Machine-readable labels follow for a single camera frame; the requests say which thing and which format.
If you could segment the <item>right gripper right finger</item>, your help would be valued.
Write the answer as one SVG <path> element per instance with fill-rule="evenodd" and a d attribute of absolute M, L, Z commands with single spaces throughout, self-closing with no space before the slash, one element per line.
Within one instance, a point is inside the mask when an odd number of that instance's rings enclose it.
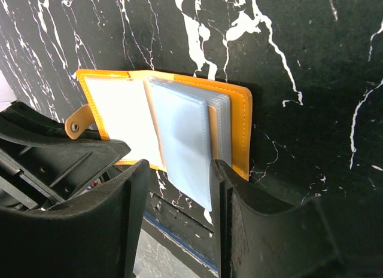
<path fill-rule="evenodd" d="M 345 277 L 341 254 L 316 200 L 294 207 L 211 161 L 219 277 Z"/>

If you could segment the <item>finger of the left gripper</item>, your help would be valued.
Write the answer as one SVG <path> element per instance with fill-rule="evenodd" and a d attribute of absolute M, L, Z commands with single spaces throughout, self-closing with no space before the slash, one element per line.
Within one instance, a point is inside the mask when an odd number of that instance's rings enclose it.
<path fill-rule="evenodd" d="M 23 102 L 1 103 L 1 206 L 38 209 L 80 195 L 130 148 L 65 126 Z"/>

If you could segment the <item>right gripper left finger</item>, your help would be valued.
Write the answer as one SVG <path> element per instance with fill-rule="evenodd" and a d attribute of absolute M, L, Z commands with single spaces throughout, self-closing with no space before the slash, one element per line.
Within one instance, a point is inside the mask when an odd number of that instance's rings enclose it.
<path fill-rule="evenodd" d="M 150 167 L 48 210 L 1 208 L 2 277 L 132 277 Z"/>

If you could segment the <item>orange leather card holder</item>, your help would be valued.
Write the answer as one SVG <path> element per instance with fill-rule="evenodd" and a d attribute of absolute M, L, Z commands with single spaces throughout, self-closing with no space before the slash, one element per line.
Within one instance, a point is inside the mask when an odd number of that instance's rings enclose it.
<path fill-rule="evenodd" d="M 225 161 L 248 179 L 253 98 L 239 85 L 159 71 L 76 73 L 87 103 L 66 121 L 71 139 L 96 124 L 103 140 L 130 151 L 118 163 L 145 159 L 183 194 L 211 210 L 209 172 Z"/>

